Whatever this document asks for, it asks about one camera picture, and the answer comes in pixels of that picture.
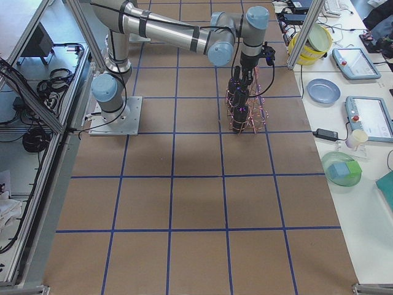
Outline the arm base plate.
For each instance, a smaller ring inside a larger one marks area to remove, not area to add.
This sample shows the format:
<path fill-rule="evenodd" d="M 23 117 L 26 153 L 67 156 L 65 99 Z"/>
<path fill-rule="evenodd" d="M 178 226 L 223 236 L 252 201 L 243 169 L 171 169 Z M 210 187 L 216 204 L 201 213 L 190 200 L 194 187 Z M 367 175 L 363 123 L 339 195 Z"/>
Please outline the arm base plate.
<path fill-rule="evenodd" d="M 126 106 L 115 113 L 102 112 L 96 102 L 95 112 L 88 133 L 91 136 L 136 136 L 139 130 L 139 120 L 142 109 L 142 97 L 131 96 L 126 99 Z"/>
<path fill-rule="evenodd" d="M 129 35 L 129 42 L 130 43 L 144 43 L 144 42 L 151 42 L 151 38 L 148 37 L 141 37 L 138 34 L 130 33 Z"/>

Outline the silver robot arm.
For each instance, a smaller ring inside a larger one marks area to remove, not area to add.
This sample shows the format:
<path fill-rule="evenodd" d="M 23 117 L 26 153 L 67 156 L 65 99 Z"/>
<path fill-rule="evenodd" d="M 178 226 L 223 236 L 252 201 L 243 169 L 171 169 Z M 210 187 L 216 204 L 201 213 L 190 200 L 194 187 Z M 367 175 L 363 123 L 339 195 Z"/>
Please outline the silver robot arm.
<path fill-rule="evenodd" d="M 245 14 L 214 12 L 209 26 L 194 26 L 138 7 L 136 1 L 92 1 L 93 11 L 109 30 L 106 70 L 123 74 L 131 69 L 128 59 L 130 34 L 152 38 L 178 48 L 206 55 L 217 67 L 227 65 L 237 39 L 242 39 L 240 65 L 246 84 L 261 58 L 274 64 L 274 50 L 264 41 L 269 12 L 254 6 Z"/>

